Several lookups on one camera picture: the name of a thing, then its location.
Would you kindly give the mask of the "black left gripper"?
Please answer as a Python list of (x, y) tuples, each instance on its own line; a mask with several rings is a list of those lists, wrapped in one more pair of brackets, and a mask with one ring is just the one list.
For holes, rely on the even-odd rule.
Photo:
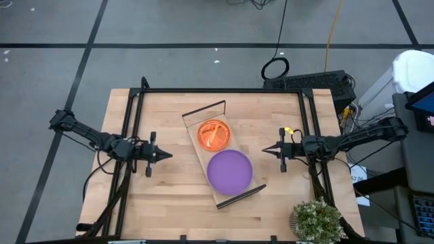
[(150, 178), (152, 176), (152, 163), (172, 158), (172, 154), (161, 150), (158, 146), (155, 146), (157, 133), (151, 132), (149, 140), (136, 140), (134, 147), (134, 173), (137, 172), (137, 161), (146, 161), (145, 176)]

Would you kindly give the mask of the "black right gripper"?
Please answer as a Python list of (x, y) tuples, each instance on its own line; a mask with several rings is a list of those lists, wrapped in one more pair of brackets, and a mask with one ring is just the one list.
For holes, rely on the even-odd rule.
[[(300, 143), (285, 142), (285, 133), (286, 130), (283, 127), (279, 128), (279, 141), (270, 147), (262, 149), (262, 152), (274, 155), (280, 160), (281, 172), (287, 171), (287, 165), (285, 162), (286, 159), (295, 159), (296, 156), (301, 156), (302, 153), (302, 146)], [(280, 151), (277, 152), (270, 150), (276, 148), (278, 148)]]

